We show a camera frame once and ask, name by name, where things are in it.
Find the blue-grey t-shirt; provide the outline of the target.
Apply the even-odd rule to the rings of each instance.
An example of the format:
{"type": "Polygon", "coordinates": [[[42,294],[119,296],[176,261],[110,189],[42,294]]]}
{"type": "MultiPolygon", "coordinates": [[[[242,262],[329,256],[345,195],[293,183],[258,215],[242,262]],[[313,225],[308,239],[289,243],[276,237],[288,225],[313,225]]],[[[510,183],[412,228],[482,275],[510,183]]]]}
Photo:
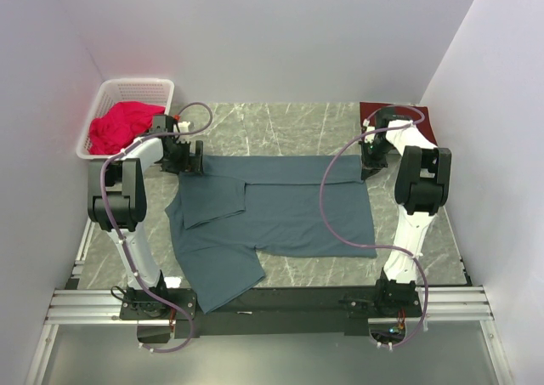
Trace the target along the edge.
{"type": "Polygon", "coordinates": [[[265,276],[259,252],[292,258],[374,258],[360,158],[205,156],[182,173],[166,208],[174,255],[204,313],[265,276]]]}

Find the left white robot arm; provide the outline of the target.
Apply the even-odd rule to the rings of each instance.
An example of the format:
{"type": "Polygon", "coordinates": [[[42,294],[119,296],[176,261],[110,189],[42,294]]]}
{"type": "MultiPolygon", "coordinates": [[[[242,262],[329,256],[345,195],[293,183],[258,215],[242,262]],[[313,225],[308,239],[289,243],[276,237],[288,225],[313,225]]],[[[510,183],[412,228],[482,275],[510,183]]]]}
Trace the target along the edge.
{"type": "Polygon", "coordinates": [[[195,129],[176,116],[158,115],[150,129],[105,159],[93,159],[88,168],[88,215],[115,243],[127,271],[129,291],[142,291],[139,307],[152,319],[164,316],[170,298],[164,275],[153,258],[145,233],[147,214],[145,171],[154,164],[174,174],[203,172],[203,143],[188,137],[195,129]]]}

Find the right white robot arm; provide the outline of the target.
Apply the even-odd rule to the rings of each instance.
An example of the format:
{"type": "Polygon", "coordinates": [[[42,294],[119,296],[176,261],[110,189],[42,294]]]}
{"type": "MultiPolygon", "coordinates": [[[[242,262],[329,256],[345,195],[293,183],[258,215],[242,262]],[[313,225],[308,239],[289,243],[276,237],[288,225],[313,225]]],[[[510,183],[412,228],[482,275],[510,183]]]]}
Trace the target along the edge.
{"type": "Polygon", "coordinates": [[[388,166],[387,155],[397,150],[401,155],[394,185],[394,199],[399,207],[394,245],[409,254],[390,252],[383,274],[397,284],[417,280],[413,262],[422,253],[428,228],[439,209],[447,202],[451,176],[451,151],[440,148],[420,132],[417,120],[399,115],[397,108],[386,106],[363,121],[362,131],[371,135],[360,141],[362,171],[366,180],[388,166]]]}

